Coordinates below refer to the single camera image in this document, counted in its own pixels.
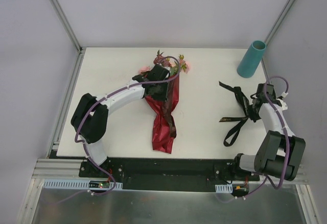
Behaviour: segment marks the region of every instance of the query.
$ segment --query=white table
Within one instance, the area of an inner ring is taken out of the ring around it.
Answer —
[[[82,95],[108,93],[126,84],[137,71],[152,61],[159,48],[87,48],[60,139],[57,156],[85,156],[81,144],[74,142],[71,117]],[[227,132],[237,122],[223,122],[223,116],[243,117],[234,94],[219,86],[241,86],[248,96],[265,82],[261,64],[250,79],[240,77],[236,68],[245,49],[162,48],[164,55],[184,54],[192,69],[181,73],[179,103],[172,115],[177,138],[171,155],[152,150],[152,126],[155,112],[140,100],[114,112],[103,137],[109,157],[230,159],[237,153],[254,155],[266,131],[262,121],[249,120],[231,147],[223,145]]]

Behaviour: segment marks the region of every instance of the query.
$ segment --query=red wrapping paper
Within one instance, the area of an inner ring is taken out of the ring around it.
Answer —
[[[173,142],[177,135],[171,113],[179,101],[179,77],[169,82],[166,102],[155,101],[150,96],[146,96],[145,99],[157,114],[153,122],[152,148],[156,151],[171,154]]]

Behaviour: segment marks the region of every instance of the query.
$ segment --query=pink flower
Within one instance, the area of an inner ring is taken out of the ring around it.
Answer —
[[[138,74],[142,74],[144,72],[148,72],[151,70],[151,67],[150,66],[144,66],[144,67],[141,67],[138,71]]]
[[[184,65],[183,70],[184,70],[185,73],[188,73],[191,70],[191,65],[190,65],[190,63],[188,61],[185,61],[185,65]]]

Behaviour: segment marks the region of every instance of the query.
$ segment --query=teal vase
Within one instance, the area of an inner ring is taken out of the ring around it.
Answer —
[[[237,73],[244,78],[252,77],[259,66],[265,50],[266,44],[264,42],[260,40],[254,41],[238,66]]]

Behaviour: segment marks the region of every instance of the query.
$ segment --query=white wall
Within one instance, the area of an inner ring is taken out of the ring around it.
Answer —
[[[16,223],[77,52],[49,0],[0,0],[0,223]]]
[[[287,0],[58,0],[82,46],[243,47]]]
[[[306,140],[303,163],[322,223],[327,223],[327,0],[298,0],[266,57],[268,73],[290,82],[286,119]],[[276,84],[281,91],[282,83]]]

